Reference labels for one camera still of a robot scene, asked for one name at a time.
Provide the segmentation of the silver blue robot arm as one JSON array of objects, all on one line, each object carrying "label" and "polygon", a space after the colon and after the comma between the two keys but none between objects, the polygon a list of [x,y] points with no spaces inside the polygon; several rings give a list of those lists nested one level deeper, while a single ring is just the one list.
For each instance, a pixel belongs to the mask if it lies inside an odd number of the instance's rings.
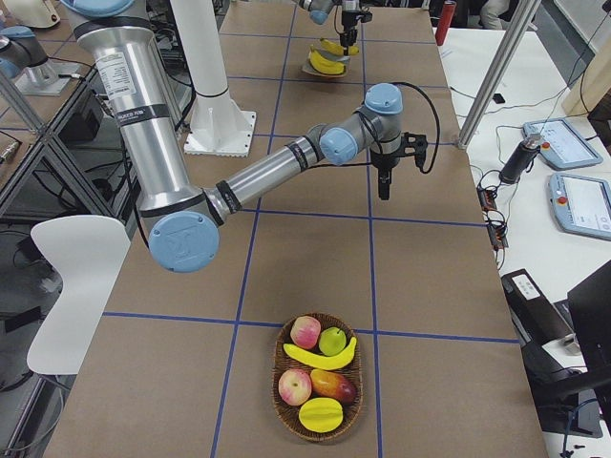
[{"label": "silver blue robot arm", "polygon": [[66,9],[78,44],[95,59],[135,165],[149,251],[167,270],[202,269],[215,258],[219,229],[229,215],[321,160],[341,166],[369,150],[381,199],[390,196],[391,172],[401,158],[412,157],[425,174],[435,162],[437,149],[423,135],[401,131],[399,86],[380,83],[368,89],[348,119],[314,126],[214,187],[197,187],[189,181],[179,147],[145,4],[69,1]]},{"label": "silver blue robot arm", "polygon": [[367,23],[372,19],[372,12],[357,0],[296,0],[295,4],[307,11],[310,19],[318,25],[324,24],[337,8],[341,13],[339,33],[355,31],[359,23]]}]

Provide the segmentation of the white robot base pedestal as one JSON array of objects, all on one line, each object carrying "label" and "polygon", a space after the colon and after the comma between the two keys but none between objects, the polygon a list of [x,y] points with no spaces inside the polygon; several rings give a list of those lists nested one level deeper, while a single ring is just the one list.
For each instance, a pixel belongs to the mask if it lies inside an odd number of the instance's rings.
[{"label": "white robot base pedestal", "polygon": [[247,156],[257,114],[241,110],[230,94],[213,3],[178,0],[171,7],[196,92],[185,152]]}]

